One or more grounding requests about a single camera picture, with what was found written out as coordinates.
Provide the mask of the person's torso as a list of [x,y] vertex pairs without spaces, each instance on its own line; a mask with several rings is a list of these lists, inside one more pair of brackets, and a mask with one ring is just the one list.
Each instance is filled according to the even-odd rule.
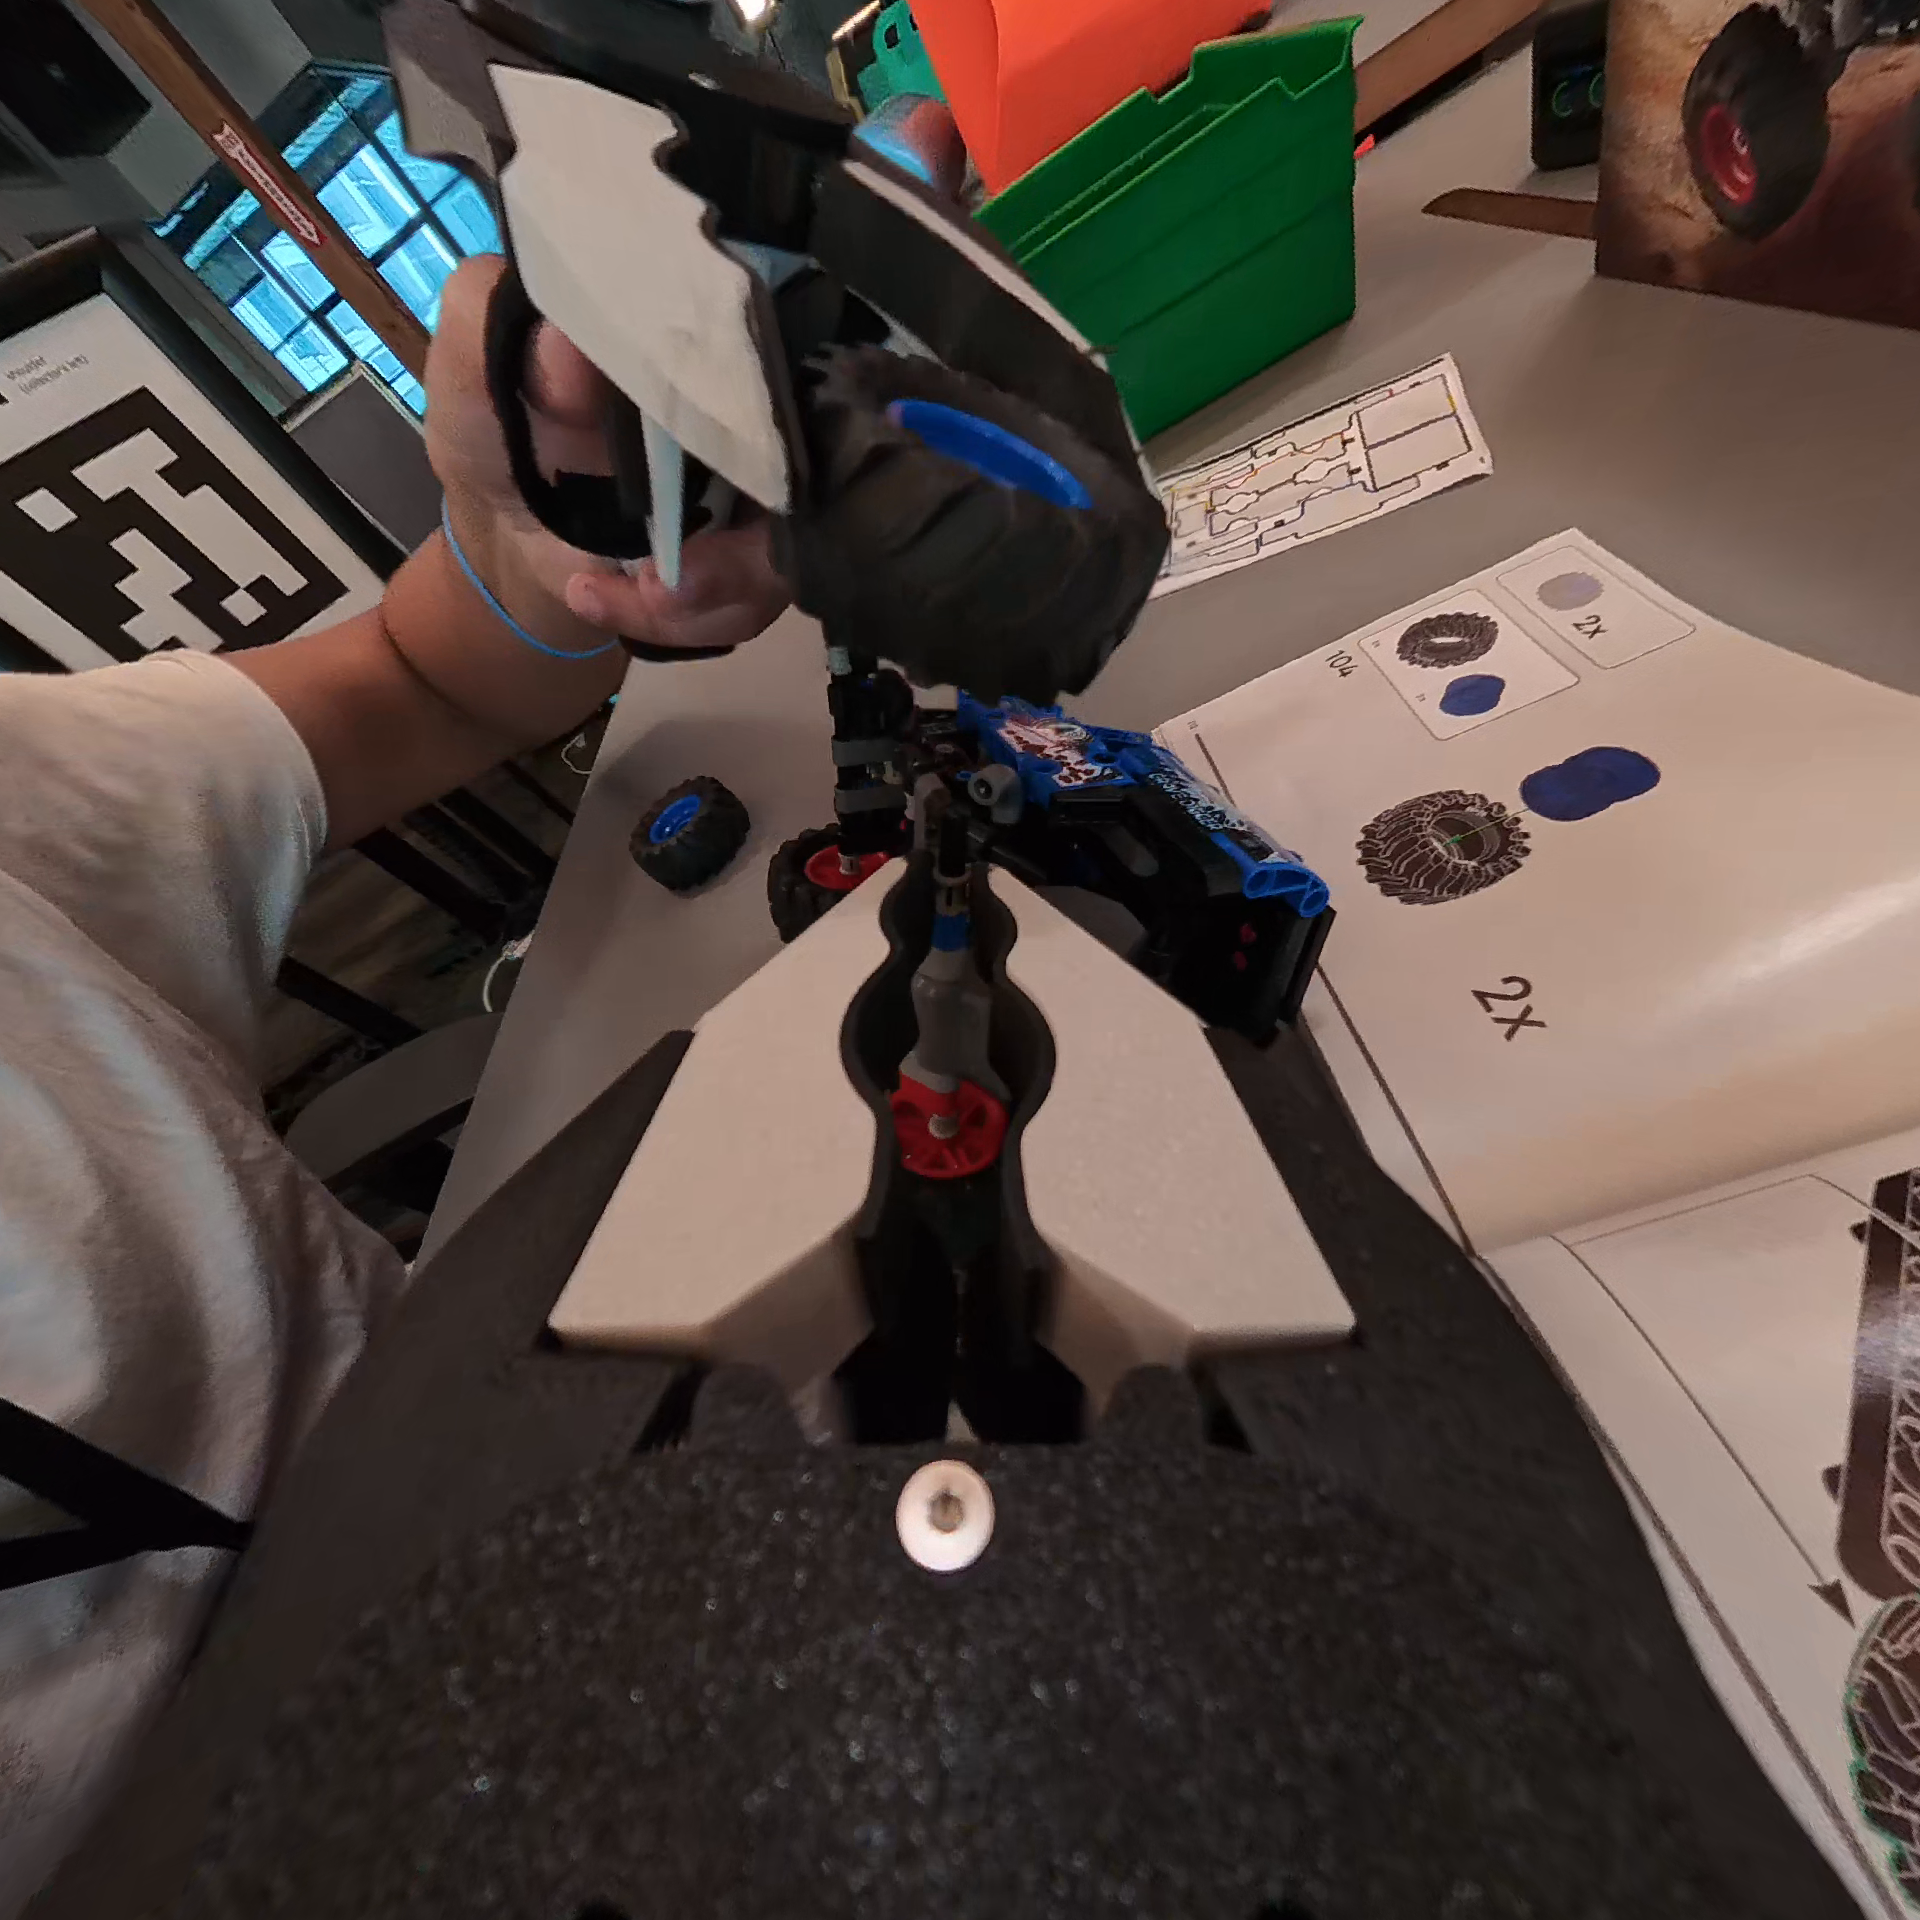
[[4,1915],[100,1817],[405,1286],[256,1081],[325,843],[227,655],[4,675]]

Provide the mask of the lego set box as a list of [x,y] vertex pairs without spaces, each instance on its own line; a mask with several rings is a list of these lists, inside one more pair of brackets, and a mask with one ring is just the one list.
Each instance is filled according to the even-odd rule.
[[1596,271],[1917,328],[1917,3],[1613,1]]

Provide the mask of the person's left hand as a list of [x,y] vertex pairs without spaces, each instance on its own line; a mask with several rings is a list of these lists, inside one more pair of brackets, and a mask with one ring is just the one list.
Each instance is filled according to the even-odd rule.
[[521,421],[542,480],[613,477],[613,391],[550,325],[537,321],[512,379],[515,406],[488,387],[488,305],[508,259],[472,256],[440,290],[425,359],[425,445],[469,562],[537,638],[568,650],[606,638],[667,650],[734,649],[789,608],[768,529],[751,518],[681,546],[678,579],[564,543],[527,509],[504,418]]

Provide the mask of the blue lego monster truck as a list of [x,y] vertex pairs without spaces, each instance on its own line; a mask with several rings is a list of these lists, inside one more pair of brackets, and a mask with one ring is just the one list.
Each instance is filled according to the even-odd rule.
[[1205,1024],[1254,1043],[1296,1024],[1334,920],[1328,883],[1173,750],[1016,696],[923,705],[872,653],[830,641],[825,658],[832,822],[768,864],[781,942],[928,847],[919,976],[952,995],[983,984],[967,887],[990,861],[1115,902],[1140,927],[1134,967]]

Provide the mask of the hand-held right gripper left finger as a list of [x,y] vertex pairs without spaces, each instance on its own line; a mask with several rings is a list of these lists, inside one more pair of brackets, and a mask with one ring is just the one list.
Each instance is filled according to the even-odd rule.
[[905,873],[877,867],[695,1024],[549,1314],[564,1352],[744,1362],[807,1440],[855,1435],[832,1375],[872,1330],[855,1223],[877,1122],[841,1037]]

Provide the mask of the person's left forearm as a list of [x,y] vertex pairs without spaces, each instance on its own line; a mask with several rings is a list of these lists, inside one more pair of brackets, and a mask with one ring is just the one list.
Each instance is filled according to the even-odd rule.
[[347,622],[228,655],[310,758],[327,847],[359,843],[501,761],[588,719],[625,673],[517,655],[452,565],[440,533]]

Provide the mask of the green plastic crate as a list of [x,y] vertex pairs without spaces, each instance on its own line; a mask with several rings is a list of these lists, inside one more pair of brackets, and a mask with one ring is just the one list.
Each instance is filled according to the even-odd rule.
[[943,101],[908,1],[865,1],[830,37],[828,79],[837,103],[865,117],[896,98]]

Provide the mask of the black white marker board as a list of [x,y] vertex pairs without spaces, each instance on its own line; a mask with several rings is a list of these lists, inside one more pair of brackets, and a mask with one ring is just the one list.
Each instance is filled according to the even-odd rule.
[[238,653],[367,610],[366,562],[105,293],[3,354],[6,672]]

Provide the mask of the blue wristband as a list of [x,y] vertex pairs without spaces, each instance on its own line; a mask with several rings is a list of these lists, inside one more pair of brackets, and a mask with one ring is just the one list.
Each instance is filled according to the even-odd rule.
[[445,497],[440,497],[440,504],[438,504],[438,533],[440,533],[443,546],[445,546],[452,565],[460,568],[460,573],[464,575],[471,592],[483,600],[487,611],[491,611],[493,622],[508,634],[512,634],[521,647],[526,647],[527,650],[532,650],[532,653],[537,653],[547,661],[560,661],[560,663],[573,663],[573,665],[623,650],[625,641],[620,640],[620,638],[606,638],[599,643],[584,647],[584,649],[577,649],[577,650],[560,649],[560,647],[537,638],[532,631],[527,631],[517,618],[515,611],[508,610],[508,606],[493,593],[493,589],[485,582],[485,577],[478,573],[478,568],[469,562],[469,558],[467,558],[467,552],[460,543],[460,537],[452,527]]

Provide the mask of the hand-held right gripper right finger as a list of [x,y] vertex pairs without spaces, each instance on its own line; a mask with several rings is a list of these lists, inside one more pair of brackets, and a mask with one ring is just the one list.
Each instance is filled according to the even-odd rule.
[[1051,1075],[1020,1137],[1040,1343],[1102,1415],[1134,1368],[1345,1341],[1355,1314],[1205,1024],[1014,874],[1006,973]]

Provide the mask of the lego instruction booklet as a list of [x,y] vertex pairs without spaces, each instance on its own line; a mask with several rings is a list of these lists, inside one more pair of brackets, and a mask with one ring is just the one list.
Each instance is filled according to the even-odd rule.
[[1915,1915],[1915,694],[1569,527],[1157,735],[1328,881],[1366,1144],[1847,1899]]

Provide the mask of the white sticker sheet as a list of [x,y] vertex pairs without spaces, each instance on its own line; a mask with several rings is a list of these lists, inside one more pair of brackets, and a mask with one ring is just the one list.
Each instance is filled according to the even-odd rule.
[[1480,480],[1494,456],[1451,354],[1161,477],[1166,595]]

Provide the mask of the black timer device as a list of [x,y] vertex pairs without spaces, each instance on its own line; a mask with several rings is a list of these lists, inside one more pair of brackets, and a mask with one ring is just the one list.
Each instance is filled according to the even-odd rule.
[[1529,39],[1529,158],[1537,173],[1600,158],[1609,1],[1553,1]]

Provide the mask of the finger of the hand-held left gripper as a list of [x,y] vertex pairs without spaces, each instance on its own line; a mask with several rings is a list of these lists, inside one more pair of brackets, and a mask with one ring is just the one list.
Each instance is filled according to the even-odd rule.
[[943,365],[1031,399],[1103,451],[1140,449],[1103,354],[965,210],[894,163],[822,167],[819,259]]
[[[488,63],[496,201],[517,293],[487,382],[512,480],[534,514],[665,514],[656,445],[768,514],[805,497],[808,451],[771,285],[734,243],[805,249],[825,160],[825,95],[756,63]],[[521,321],[564,333],[640,426],[640,477],[547,480],[519,413]]]

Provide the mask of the blue rim lego wheel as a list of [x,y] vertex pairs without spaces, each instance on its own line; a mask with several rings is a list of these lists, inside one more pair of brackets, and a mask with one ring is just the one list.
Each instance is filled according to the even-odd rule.
[[720,779],[697,775],[663,791],[630,832],[636,867],[684,896],[715,879],[747,845],[751,815]]
[[1168,526],[1134,451],[877,345],[812,361],[803,426],[807,493],[773,552],[830,641],[921,685],[1053,704],[1139,622]]

